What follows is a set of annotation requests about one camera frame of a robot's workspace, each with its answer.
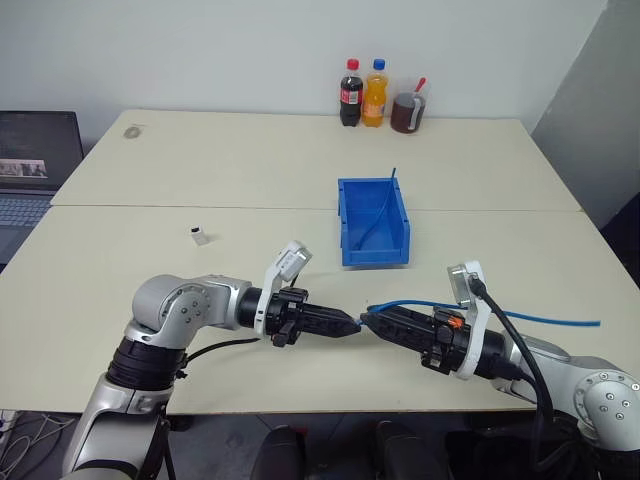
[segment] blue cable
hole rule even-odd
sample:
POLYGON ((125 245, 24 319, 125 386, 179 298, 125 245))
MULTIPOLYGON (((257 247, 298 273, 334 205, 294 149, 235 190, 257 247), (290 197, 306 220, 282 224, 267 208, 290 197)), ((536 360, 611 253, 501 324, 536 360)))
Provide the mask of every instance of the blue cable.
MULTIPOLYGON (((454 310, 466 310, 466 308, 463 308, 460 305, 451 304, 451 303, 429 302, 427 300, 395 300, 393 302, 374 305, 371 307, 369 311, 374 313, 381 312, 383 310, 386 310, 387 308, 395 307, 397 305, 426 305, 429 307, 442 307, 442 308, 451 308, 454 310)), ((546 323, 549 325, 561 325, 565 327, 599 327, 600 326, 599 321, 593 321, 593 322, 575 321, 574 322, 571 320, 554 320, 551 318, 526 315, 524 313, 509 312, 507 310, 505 310, 504 313, 506 313, 510 317, 521 318, 522 320, 529 320, 531 322, 546 323)))
POLYGON ((362 237, 360 237, 360 240, 358 240, 353 245, 353 249, 354 250, 362 250, 362 244, 367 239, 367 237, 369 237, 369 235, 371 235, 371 232, 373 232, 373 229, 376 228, 376 225, 378 225, 378 222, 380 221, 380 219, 382 218, 382 215, 384 214, 385 210, 387 209, 387 204, 389 203, 389 199, 391 198, 391 192, 393 192, 393 178, 395 176, 396 176, 396 167, 393 167, 393 170, 391 171, 391 179, 389 180, 389 189, 387 190, 387 195, 384 198, 384 202, 382 203, 382 207, 380 207, 380 211, 378 212, 378 216, 371 223, 371 226, 364 232, 364 235, 362 235, 362 237))

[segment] cup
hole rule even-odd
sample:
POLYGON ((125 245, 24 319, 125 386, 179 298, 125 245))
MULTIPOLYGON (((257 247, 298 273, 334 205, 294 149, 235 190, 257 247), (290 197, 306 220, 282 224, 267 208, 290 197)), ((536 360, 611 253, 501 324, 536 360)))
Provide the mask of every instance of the cup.
POLYGON ((415 92, 400 93, 393 101, 391 128, 400 133, 413 133, 420 127, 427 101, 415 92))

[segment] gray floor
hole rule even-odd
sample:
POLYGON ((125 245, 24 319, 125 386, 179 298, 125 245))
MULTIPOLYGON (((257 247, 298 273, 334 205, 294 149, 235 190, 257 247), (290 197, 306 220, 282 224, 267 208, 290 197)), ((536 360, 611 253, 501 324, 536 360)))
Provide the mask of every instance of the gray floor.
MULTIPOLYGON (((27 413, 18 424, 38 418, 36 413, 27 413)), ((444 434, 465 429, 463 416, 457 414, 211 415, 195 417, 193 426, 185 432, 171 432, 170 443, 178 480, 247 479, 269 430, 290 425, 305 433, 309 479, 372 479, 367 456, 368 435, 383 419, 411 427, 443 462, 446 461, 444 434)), ((26 423, 14 430, 12 438, 33 434, 38 427, 37 422, 26 423)), ((34 446, 10 480, 58 478, 72 432, 73 425, 63 431, 57 444, 54 435, 34 446), (25 472, 42 459, 44 461, 25 476, 25 472)), ((167 479, 166 472, 162 471, 159 478, 167 479)))

